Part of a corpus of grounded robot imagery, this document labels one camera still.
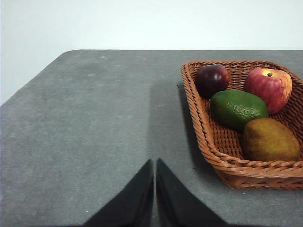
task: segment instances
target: basket rim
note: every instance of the basket rim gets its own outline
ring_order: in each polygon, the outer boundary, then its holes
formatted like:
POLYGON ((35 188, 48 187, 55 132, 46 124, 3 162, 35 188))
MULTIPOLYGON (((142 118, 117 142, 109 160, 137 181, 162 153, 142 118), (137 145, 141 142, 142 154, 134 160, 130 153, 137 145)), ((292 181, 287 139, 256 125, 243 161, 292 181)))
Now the basket rim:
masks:
POLYGON ((257 178, 288 178, 288 177, 303 177, 303 160, 301 161, 291 161, 286 162, 283 160, 279 161, 250 161, 246 159, 240 159, 237 157, 230 156, 219 152, 214 144, 210 141, 207 136, 206 129, 203 124, 203 119, 201 114, 198 111, 198 98, 195 96, 195 85, 191 78, 191 75, 188 72, 188 67, 195 64, 245 64, 245 63, 267 63, 275 65, 277 68, 286 71, 292 79, 297 80, 303 86, 303 80, 300 79, 297 75, 292 73, 288 68, 268 60, 194 60, 187 61, 181 66, 181 73, 183 78, 183 84, 186 90, 187 102, 189 104, 190 113, 193 120, 193 125, 195 128, 196 136, 197 131, 203 133, 205 141, 208 143, 208 149, 201 149, 200 144, 199 148, 201 153, 215 169, 223 171, 229 175, 240 175, 240 176, 250 176, 257 178), (193 119, 193 113, 198 115, 198 119, 193 119))

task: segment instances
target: gray table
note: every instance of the gray table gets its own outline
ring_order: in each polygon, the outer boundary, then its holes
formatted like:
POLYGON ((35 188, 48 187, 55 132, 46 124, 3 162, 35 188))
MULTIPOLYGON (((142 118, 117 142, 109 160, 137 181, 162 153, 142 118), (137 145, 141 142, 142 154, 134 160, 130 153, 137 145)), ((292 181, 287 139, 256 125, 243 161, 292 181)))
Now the gray table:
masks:
POLYGON ((230 189, 200 154, 180 74, 199 59, 264 59, 303 75, 303 51, 63 53, 1 107, 1 226, 81 224, 161 157, 225 221, 301 227, 302 190, 230 189))

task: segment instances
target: wicker basket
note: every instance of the wicker basket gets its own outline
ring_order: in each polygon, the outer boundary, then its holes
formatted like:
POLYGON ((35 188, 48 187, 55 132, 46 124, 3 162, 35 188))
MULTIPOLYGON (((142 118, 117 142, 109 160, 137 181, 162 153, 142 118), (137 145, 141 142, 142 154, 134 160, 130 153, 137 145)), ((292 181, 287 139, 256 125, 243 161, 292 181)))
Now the wicker basket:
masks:
POLYGON ((226 185, 237 189, 303 189, 303 81, 300 78, 270 61, 189 61, 182 65, 181 72, 199 148, 226 185), (287 105, 270 118, 286 125, 299 140, 299 161, 261 162, 243 158, 241 133, 213 119, 208 99, 198 94, 194 84, 201 67, 216 63, 225 66, 231 75, 228 89, 242 90, 248 73, 254 68, 283 70, 291 76, 292 95, 287 105))

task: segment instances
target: green avocado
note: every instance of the green avocado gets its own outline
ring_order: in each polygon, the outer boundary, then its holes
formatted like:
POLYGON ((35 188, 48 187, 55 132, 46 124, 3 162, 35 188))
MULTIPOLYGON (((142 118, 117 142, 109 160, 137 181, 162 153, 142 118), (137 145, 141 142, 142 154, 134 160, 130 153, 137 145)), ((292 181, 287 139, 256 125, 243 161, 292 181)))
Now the green avocado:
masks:
POLYGON ((260 97, 236 89, 214 94, 210 107, 218 122, 238 130, 254 119, 269 117, 267 106, 260 97))

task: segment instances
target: apple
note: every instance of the apple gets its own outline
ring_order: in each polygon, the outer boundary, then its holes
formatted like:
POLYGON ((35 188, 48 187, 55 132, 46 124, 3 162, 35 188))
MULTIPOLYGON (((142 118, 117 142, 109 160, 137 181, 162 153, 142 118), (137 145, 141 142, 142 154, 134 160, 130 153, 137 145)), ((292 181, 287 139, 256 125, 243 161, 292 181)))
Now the apple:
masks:
POLYGON ((226 90, 230 80, 231 77, 223 65, 206 65, 199 69, 195 86, 200 96, 211 98, 218 91, 226 90))
POLYGON ((248 74, 243 90, 262 98, 268 113, 275 114, 288 102, 292 92, 292 79, 282 70, 257 68, 248 74))

